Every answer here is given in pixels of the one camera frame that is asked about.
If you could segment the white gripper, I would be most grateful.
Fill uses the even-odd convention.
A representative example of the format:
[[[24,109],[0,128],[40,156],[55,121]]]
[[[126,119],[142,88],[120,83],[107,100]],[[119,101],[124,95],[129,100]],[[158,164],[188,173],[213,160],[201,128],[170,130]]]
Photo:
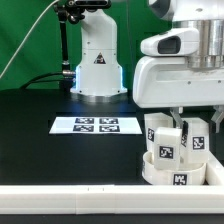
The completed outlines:
[[[182,107],[214,106],[211,120],[219,132],[224,119],[224,69],[191,70],[185,57],[144,56],[136,65],[133,99],[141,108],[172,107],[180,129]]]

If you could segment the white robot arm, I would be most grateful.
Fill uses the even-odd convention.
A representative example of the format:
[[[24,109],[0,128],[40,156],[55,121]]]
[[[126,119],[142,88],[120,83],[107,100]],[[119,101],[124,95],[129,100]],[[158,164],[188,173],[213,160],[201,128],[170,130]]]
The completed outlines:
[[[75,0],[87,10],[82,22],[82,60],[72,91],[90,99],[111,97],[123,89],[117,63],[114,21],[93,0]],[[172,23],[164,33],[141,42],[133,99],[141,108],[180,109],[212,106],[212,121],[224,120],[224,0],[148,0],[160,19]]]

